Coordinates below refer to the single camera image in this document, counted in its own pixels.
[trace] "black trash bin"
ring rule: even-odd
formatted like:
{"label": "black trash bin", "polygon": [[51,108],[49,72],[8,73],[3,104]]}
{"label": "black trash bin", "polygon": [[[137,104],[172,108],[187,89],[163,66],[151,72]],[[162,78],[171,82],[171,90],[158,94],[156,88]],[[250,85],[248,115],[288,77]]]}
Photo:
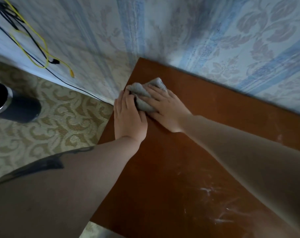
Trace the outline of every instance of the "black trash bin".
{"label": "black trash bin", "polygon": [[39,116],[41,104],[0,83],[0,118],[19,123],[31,122]]}

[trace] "gray cleaning cloth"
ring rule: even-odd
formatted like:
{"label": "gray cleaning cloth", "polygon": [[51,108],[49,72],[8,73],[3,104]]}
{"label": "gray cleaning cloth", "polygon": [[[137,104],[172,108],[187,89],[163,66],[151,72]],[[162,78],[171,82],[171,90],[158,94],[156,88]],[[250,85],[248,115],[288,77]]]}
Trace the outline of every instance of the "gray cleaning cloth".
{"label": "gray cleaning cloth", "polygon": [[[145,83],[144,85],[151,84],[153,86],[156,86],[157,88],[160,88],[161,90],[167,92],[167,87],[164,85],[162,80],[160,78],[155,78],[151,80],[148,83]],[[126,87],[131,93],[136,97],[136,106],[138,110],[145,111],[145,112],[155,112],[156,109],[143,100],[141,100],[138,96],[145,96],[148,98],[151,98],[151,95],[145,90],[145,88],[138,82],[133,83],[132,85],[128,85]]]}

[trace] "brown tabletop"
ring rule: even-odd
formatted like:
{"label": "brown tabletop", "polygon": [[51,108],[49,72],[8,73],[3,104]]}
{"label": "brown tabletop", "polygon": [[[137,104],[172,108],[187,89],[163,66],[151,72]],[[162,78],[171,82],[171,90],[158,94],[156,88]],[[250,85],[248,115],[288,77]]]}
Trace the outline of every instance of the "brown tabletop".
{"label": "brown tabletop", "polygon": [[[142,58],[128,84],[156,77],[193,114],[300,150],[299,115]],[[92,222],[129,238],[252,237],[259,217],[286,225],[187,136],[148,124]],[[114,139],[112,115],[99,144]]]}

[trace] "baseboard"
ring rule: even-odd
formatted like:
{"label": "baseboard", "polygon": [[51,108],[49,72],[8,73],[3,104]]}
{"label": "baseboard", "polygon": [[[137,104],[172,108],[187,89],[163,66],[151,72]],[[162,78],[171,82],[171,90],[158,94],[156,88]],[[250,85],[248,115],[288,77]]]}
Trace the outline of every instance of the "baseboard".
{"label": "baseboard", "polygon": [[[65,83],[63,83],[63,82],[61,82],[60,80],[58,80],[58,79],[55,78],[55,77],[52,77],[52,76],[50,76],[50,75],[45,75],[45,74],[42,73],[42,72],[38,72],[38,71],[36,71],[36,70],[34,70],[34,69],[32,69],[32,68],[29,68],[29,67],[27,67],[27,66],[18,64],[18,63],[13,62],[13,61],[10,61],[10,60],[8,60],[8,59],[2,57],[2,56],[0,56],[0,62],[5,63],[5,64],[8,64],[8,65],[10,65],[10,66],[14,66],[15,68],[18,68],[18,69],[20,69],[20,70],[26,71],[26,72],[31,73],[31,74],[33,74],[33,75],[36,75],[36,76],[38,76],[38,77],[40,77],[40,78],[43,78],[43,79],[45,79],[45,80],[51,81],[51,82],[53,82],[53,83],[56,83],[56,84],[61,85],[61,86],[63,86],[63,87],[67,87],[67,88],[69,88],[69,89],[72,89],[72,90],[74,90],[74,91],[80,92],[80,93],[82,93],[82,94],[88,96],[87,93],[85,93],[85,92],[83,92],[83,91],[81,91],[81,90],[78,90],[78,89],[76,89],[76,88],[73,88],[73,87],[71,87],[71,86],[69,86],[69,85],[67,85],[67,84],[65,84]],[[88,91],[88,90],[85,90],[85,91],[88,92],[89,94],[92,94],[92,95],[96,96],[97,98],[99,98],[100,100],[102,100],[102,101],[104,101],[104,102],[106,102],[106,103],[108,103],[108,104],[114,105],[114,100],[105,98],[105,97],[100,96],[100,95],[98,95],[98,94],[92,93],[92,92],[90,92],[90,91]]]}

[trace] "cable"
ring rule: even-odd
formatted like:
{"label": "cable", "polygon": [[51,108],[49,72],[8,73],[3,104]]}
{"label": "cable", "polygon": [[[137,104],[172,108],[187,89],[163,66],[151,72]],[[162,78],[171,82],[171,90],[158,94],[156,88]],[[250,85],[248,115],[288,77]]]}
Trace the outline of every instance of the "cable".
{"label": "cable", "polygon": [[[3,33],[5,33],[16,45],[18,45],[16,42],[15,42],[15,40],[0,26],[0,30],[3,32]],[[33,57],[30,53],[28,53],[25,49],[24,49],[24,51],[31,57],[31,58],[33,58],[33,60],[35,60],[37,63],[39,63],[40,65],[42,65],[43,67],[44,67],[44,65],[40,62],[40,61],[38,61],[35,57]],[[65,83],[66,85],[68,85],[68,86],[70,86],[70,87],[73,87],[73,88],[76,88],[77,90],[80,90],[80,91],[82,91],[82,92],[85,92],[85,93],[87,93],[88,95],[90,95],[90,96],[92,96],[92,97],[94,97],[94,98],[96,98],[97,100],[100,100],[100,101],[103,101],[103,100],[101,100],[100,98],[97,98],[96,96],[94,96],[94,95],[92,95],[92,94],[90,94],[89,92],[87,92],[87,91],[85,91],[85,90],[83,90],[83,89],[81,89],[81,88],[77,88],[77,87],[75,87],[75,86],[73,86],[73,85],[71,85],[71,84],[69,84],[69,83],[66,83],[65,81],[63,81],[62,79],[60,79],[58,76],[56,76],[53,72],[51,72],[48,68],[45,68],[46,70],[48,70],[48,72],[49,73],[51,73],[53,76],[55,76],[58,80],[60,80],[61,82],[63,82],[63,83]]]}
{"label": "cable", "polygon": [[[25,55],[27,55],[27,57],[30,59],[30,61],[36,65],[37,67],[39,68],[47,68],[49,67],[49,63],[51,64],[60,64],[60,63],[63,63],[68,69],[69,69],[69,73],[70,73],[70,76],[72,78],[74,78],[74,72],[73,70],[71,69],[71,67],[66,64],[65,62],[63,62],[62,60],[54,57],[53,55],[51,55],[48,51],[48,47],[47,47],[47,44],[45,42],[45,40],[31,27],[31,25],[21,16],[21,14],[18,12],[17,8],[14,7],[8,0],[4,0],[5,3],[1,3],[0,2],[0,15],[15,29],[15,31],[17,32],[22,32],[19,30],[19,28],[16,26],[16,24],[14,23],[13,20],[15,20],[18,24],[20,24],[20,26],[22,28],[24,28],[24,30],[27,32],[24,33],[22,32],[23,34],[29,36],[34,44],[37,46],[37,48],[40,50],[40,52],[42,53],[42,55],[45,57],[45,65],[37,65],[33,60],[32,58],[27,54],[27,52],[23,49],[22,45],[16,40],[16,38],[12,35],[12,34],[9,34],[12,39],[14,39],[15,43],[19,46],[19,48],[25,53]],[[27,28],[25,28],[25,26],[23,24],[26,24],[44,43],[45,47],[41,47],[39,43],[36,42],[36,40],[33,38],[33,36],[30,34],[30,32],[28,31]]]}

